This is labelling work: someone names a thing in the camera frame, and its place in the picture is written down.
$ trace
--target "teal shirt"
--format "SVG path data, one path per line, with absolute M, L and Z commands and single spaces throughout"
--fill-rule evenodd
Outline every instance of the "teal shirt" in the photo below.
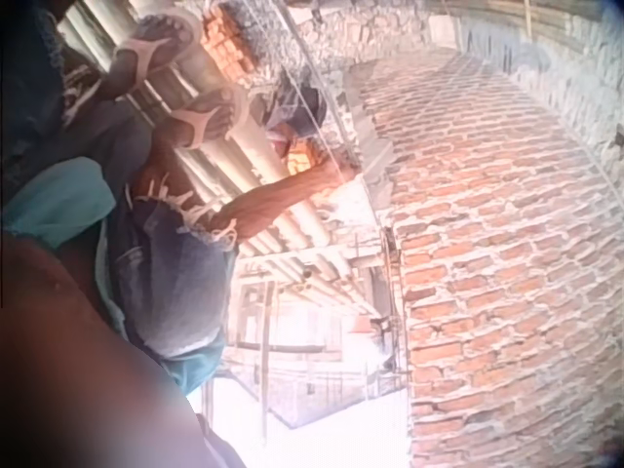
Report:
M 108 276 L 106 217 L 114 208 L 115 199 L 99 164 L 77 158 L 58 163 L 31 180 L 3 209 L 3 228 L 18 237 L 35 238 L 55 250 L 102 221 L 96 253 L 97 288 L 113 329 L 128 340 L 126 319 L 112 298 Z M 163 359 L 161 365 L 188 395 L 215 375 L 225 344 L 221 329 L 209 345 Z

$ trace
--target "brick wall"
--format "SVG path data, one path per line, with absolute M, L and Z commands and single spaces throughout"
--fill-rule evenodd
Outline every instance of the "brick wall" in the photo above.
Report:
M 414 466 L 581 467 L 622 415 L 623 213 L 506 77 L 450 51 L 357 84 L 394 143 Z
M 428 7 L 437 4 L 427 1 Z M 624 198 L 624 146 L 615 144 L 618 125 L 624 125 L 624 19 L 612 8 L 605 9 L 602 20 L 549 12 L 549 25 L 538 24 L 529 41 L 522 20 L 518 26 L 506 21 L 517 18 L 453 8 L 451 42 L 463 53 L 490 61 L 560 116 Z M 446 45 L 449 31 L 434 30 L 446 26 L 443 18 L 429 24 L 432 36 L 447 39 Z

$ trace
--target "sky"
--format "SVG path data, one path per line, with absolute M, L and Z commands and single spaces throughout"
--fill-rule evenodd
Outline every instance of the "sky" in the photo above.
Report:
M 201 395 L 189 397 L 195 410 Z M 360 403 L 289 430 L 269 414 L 268 444 L 260 443 L 260 407 L 236 381 L 214 382 L 214 430 L 248 468 L 408 468 L 406 391 Z

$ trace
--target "white sandal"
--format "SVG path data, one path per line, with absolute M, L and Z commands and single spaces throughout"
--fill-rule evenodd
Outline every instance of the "white sandal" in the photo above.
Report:
M 135 69 L 135 83 L 132 87 L 132 90 L 135 90 L 141 83 L 143 83 L 149 74 L 154 73 L 158 70 L 162 70 L 163 68 L 167 68 L 169 65 L 181 59 L 184 55 L 188 54 L 195 44 L 200 43 L 204 35 L 204 29 L 201 22 L 195 16 L 193 16 L 193 14 L 191 14 L 187 10 L 184 10 L 183 8 L 170 8 L 168 10 L 165 10 L 160 15 L 184 21 L 187 25 L 190 26 L 192 40 L 169 62 L 159 66 L 155 66 L 153 68 L 149 68 L 149 64 L 152 61 L 154 53 L 160 46 L 173 40 L 171 37 L 158 39 L 156 41 L 145 41 L 142 39 L 130 37 L 122 44 L 120 44 L 119 47 L 115 50 L 115 56 L 122 51 L 130 51 L 134 52 L 137 57 Z
M 247 121 L 249 104 L 247 103 L 247 93 L 238 85 L 227 84 L 223 85 L 221 89 L 228 89 L 232 93 L 231 102 L 234 110 L 232 127 L 224 136 L 225 139 L 229 139 L 231 133 Z M 171 113 L 171 118 L 184 122 L 193 128 L 193 140 L 188 146 L 183 146 L 184 149 L 197 149 L 202 145 L 205 141 L 204 134 L 206 133 L 206 128 L 218 110 L 218 106 L 207 112 L 197 112 L 183 108 Z

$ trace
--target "hand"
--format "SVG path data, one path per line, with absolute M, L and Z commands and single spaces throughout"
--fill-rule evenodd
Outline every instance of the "hand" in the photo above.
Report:
M 326 159 L 321 163 L 320 168 L 326 174 L 332 188 L 350 182 L 360 172 L 344 155 L 336 156 L 336 161 L 333 161 L 332 158 Z

